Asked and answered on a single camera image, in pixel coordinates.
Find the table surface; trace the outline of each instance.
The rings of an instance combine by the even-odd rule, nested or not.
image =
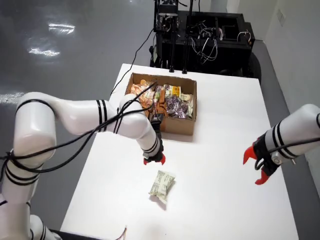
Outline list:
[[[117,82],[130,68],[123,64]],[[118,106],[130,73],[197,81],[193,136],[163,133],[166,163],[143,164],[136,141],[111,132],[95,137],[61,231],[127,240],[298,239],[279,168],[264,185],[243,154],[270,128],[257,79],[134,65],[110,103]],[[150,198],[158,170],[173,173],[166,205]]]

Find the cardboard box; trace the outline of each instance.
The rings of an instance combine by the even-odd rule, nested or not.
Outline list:
[[[140,73],[132,73],[129,83],[126,87],[125,94],[131,92],[133,84],[139,84],[144,79],[147,82],[156,81],[158,85],[163,86],[169,84],[172,86],[180,86],[181,92],[193,95],[193,112],[192,119],[180,119],[165,117],[161,123],[161,131],[172,134],[192,135],[194,133],[195,122],[197,118],[197,82],[188,78],[174,76],[147,75]]]

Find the black machine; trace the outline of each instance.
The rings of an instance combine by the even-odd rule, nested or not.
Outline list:
[[[178,1],[155,0],[150,66],[261,80],[251,24],[242,14],[192,12],[193,1],[179,11]]]

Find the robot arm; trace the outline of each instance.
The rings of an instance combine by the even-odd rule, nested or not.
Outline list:
[[[128,94],[120,101],[119,108],[136,96]],[[142,110],[141,104],[133,101],[124,111]],[[13,151],[15,156],[25,156],[56,146],[55,120],[59,119],[72,134],[80,135],[95,129],[113,118],[117,111],[106,100],[71,101],[44,93],[31,92],[20,98],[15,115]],[[153,125],[144,112],[123,116],[103,127],[100,132],[110,131],[135,139],[143,151],[144,163],[165,162],[159,128]],[[19,160],[32,169],[41,169],[54,150]],[[2,185],[4,198],[13,203],[28,202],[35,190],[39,174],[23,170],[8,161]]]
[[[313,104],[306,104],[260,136],[245,151],[243,164],[249,158],[255,159],[255,169],[261,168],[261,179],[255,183],[264,184],[281,164],[318,147],[319,137],[320,108]],[[284,147],[303,140],[314,141]]]
[[[120,101],[123,113],[142,110],[134,94]],[[56,119],[74,135],[82,135],[117,116],[106,100],[71,101],[59,99],[40,92],[25,94],[19,99],[13,139],[13,152],[19,164],[28,169],[41,170],[55,150],[36,156],[19,159],[44,149],[55,147]],[[149,121],[143,111],[132,112],[110,122],[99,132],[110,131],[135,139],[143,151],[144,164],[151,161],[164,164],[160,121]],[[0,194],[0,239],[56,239],[43,222],[30,216],[30,200],[35,193],[40,173],[22,169],[7,160],[4,163],[2,194]]]

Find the gray floor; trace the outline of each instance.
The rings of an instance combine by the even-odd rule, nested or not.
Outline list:
[[[153,7],[152,0],[0,1],[0,153],[12,148],[16,96],[39,91],[71,100],[109,99],[121,64],[131,63],[152,29]],[[136,64],[149,65],[151,44],[149,39]],[[253,51],[274,125],[289,111],[266,46],[256,41]],[[58,123],[58,142],[70,138]],[[60,229],[91,145],[66,167],[40,178],[32,212],[50,228]],[[78,146],[58,150],[45,167],[64,161]],[[282,169],[299,238],[319,239],[320,200],[306,160]]]

